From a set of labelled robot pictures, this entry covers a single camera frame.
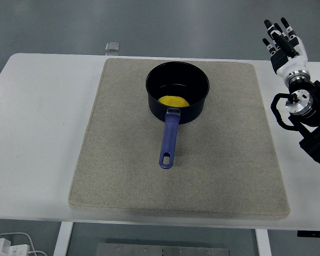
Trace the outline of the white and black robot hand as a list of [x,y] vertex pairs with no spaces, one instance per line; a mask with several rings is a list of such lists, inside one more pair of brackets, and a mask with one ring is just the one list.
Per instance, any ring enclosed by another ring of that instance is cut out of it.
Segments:
[[270,39],[264,38],[262,41],[270,53],[274,73],[281,77],[286,85],[299,75],[310,79],[306,67],[307,52],[301,38],[284,17],[281,18],[281,23],[282,26],[268,19],[264,21]]

